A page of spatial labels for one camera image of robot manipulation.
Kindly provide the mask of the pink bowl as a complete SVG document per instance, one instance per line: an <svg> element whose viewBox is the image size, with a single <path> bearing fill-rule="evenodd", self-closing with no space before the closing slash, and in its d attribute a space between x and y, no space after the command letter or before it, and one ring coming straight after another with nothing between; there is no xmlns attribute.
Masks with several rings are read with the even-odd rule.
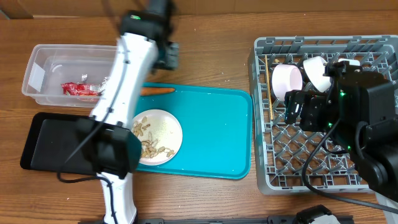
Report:
<svg viewBox="0 0 398 224"><path fill-rule="evenodd" d="M295 65L280 64L272 72L271 84L275 97L284 101L287 92L302 89L302 74Z"/></svg>

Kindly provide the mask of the white bowl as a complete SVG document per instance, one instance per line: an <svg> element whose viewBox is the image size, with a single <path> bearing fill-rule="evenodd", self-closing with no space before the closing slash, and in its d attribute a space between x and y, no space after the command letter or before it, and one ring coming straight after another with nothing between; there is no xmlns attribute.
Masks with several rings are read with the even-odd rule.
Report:
<svg viewBox="0 0 398 224"><path fill-rule="evenodd" d="M303 61L303 68L312 85L320 92L325 92L331 86L330 77L324 76L326 60L316 56Z"/></svg>

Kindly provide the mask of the orange carrot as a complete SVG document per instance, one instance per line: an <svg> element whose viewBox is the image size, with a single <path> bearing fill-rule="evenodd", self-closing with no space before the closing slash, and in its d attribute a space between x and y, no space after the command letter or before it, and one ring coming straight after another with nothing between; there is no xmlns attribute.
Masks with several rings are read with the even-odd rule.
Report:
<svg viewBox="0 0 398 224"><path fill-rule="evenodd" d="M141 96L151 96L151 95L163 95L168 93L173 93L174 88L161 88L161 87L143 87L141 90Z"/></svg>

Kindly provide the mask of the pink plate with peanuts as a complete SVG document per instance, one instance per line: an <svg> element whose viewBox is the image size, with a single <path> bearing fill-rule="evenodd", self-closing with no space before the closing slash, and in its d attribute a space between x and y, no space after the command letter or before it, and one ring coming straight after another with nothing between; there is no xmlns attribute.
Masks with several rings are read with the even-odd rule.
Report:
<svg viewBox="0 0 398 224"><path fill-rule="evenodd" d="M142 143L139 163L146 166L165 164L182 146L182 127L175 116L164 110L139 113L131 131Z"/></svg>

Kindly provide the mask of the red snack wrapper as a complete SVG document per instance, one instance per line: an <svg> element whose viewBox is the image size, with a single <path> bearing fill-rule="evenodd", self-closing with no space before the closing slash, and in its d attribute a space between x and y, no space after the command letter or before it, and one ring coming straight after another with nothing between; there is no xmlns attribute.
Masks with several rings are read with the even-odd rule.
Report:
<svg viewBox="0 0 398 224"><path fill-rule="evenodd" d="M63 94L67 96L100 96L102 85L87 82L88 75L81 76L81 82L68 82L61 84Z"/></svg>

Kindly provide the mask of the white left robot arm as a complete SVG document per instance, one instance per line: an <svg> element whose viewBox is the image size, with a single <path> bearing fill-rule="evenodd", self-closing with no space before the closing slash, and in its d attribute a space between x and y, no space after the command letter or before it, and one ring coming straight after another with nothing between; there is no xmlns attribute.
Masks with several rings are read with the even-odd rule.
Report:
<svg viewBox="0 0 398 224"><path fill-rule="evenodd" d="M129 11L119 25L119 40L104 95L89 118L77 121L79 145L93 175L102 185L105 214L102 223L134 223L132 173L141 158L142 144L132 133L133 115L146 75L153 69L174 70L178 45L173 32L173 10Z"/></svg>

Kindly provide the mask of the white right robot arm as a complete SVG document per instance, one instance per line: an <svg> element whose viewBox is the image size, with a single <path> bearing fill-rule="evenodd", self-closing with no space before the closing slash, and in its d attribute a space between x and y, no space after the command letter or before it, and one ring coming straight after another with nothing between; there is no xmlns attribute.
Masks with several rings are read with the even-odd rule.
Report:
<svg viewBox="0 0 398 224"><path fill-rule="evenodd" d="M397 223L397 113L393 83L381 73L348 61L326 64L322 75L331 80L328 91L292 90L285 95L287 124L299 119L302 130L324 133L303 165L303 184L330 199L383 210L388 223ZM310 184L307 168L327 139L350 155L359 176L377 193L377 203L339 197Z"/></svg>

